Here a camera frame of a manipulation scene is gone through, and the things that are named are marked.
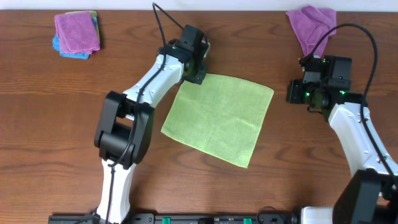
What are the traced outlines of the light green microfiber cloth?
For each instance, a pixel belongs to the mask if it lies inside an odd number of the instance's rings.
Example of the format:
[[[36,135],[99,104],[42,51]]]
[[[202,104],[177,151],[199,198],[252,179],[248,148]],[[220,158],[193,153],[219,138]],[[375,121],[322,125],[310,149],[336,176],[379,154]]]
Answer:
[[[241,78],[207,74],[181,84],[162,126],[169,138],[247,168],[274,90]]]

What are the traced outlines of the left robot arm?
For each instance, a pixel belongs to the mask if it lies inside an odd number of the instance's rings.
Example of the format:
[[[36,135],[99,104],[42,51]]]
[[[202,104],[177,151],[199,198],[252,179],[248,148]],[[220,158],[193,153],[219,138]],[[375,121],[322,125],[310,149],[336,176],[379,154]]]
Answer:
[[[132,175],[150,146],[155,108],[177,83],[203,82],[209,48],[205,42],[196,47],[167,44],[135,85],[106,95],[94,138],[104,174],[97,223],[123,223],[127,218]]]

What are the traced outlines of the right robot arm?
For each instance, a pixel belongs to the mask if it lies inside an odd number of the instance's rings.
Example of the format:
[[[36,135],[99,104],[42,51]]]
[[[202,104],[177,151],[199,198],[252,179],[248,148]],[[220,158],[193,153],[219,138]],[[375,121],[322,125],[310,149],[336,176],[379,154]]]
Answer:
[[[290,223],[397,223],[397,163],[387,153],[359,93],[292,80],[286,101],[307,104],[334,130],[351,180],[332,207],[302,207]]]

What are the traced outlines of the crumpled purple cloth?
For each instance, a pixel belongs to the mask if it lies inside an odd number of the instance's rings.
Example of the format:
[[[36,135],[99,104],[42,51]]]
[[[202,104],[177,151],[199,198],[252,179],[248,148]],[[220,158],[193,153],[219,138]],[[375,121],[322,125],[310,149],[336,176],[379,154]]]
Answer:
[[[336,26],[337,12],[327,7],[304,6],[287,11],[286,15],[304,55],[308,55],[321,37]]]

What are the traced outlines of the folded green cloth in stack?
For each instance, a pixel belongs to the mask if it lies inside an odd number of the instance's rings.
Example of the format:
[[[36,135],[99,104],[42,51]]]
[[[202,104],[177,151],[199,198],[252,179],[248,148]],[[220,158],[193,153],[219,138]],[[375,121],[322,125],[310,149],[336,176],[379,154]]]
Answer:
[[[98,20],[97,20],[97,12],[96,11],[89,11],[93,26],[96,30],[97,36],[100,39],[100,32],[99,32],[99,27],[98,27]]]

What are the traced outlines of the folded pink cloth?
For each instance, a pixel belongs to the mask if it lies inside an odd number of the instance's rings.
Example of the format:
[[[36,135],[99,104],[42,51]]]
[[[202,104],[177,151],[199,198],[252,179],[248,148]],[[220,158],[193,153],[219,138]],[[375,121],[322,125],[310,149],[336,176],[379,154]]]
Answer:
[[[95,11],[74,11],[54,17],[59,50],[65,54],[92,54],[100,49]]]

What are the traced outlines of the folded blue cloth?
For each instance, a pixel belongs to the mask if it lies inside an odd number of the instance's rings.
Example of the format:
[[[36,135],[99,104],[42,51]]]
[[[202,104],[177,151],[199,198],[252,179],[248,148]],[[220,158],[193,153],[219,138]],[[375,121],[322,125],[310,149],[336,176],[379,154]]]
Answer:
[[[94,50],[100,48],[91,17],[85,14],[71,21],[61,20],[53,38],[53,48],[62,57],[88,59]]]

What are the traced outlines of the black mounting rail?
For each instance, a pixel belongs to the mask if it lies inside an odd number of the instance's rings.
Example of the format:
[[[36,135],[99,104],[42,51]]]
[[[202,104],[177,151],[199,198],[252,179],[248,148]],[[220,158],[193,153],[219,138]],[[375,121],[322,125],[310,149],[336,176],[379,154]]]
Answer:
[[[331,223],[332,215],[310,211],[300,213],[261,213],[259,215],[154,215],[137,213],[126,218],[129,224],[257,224],[257,223]]]

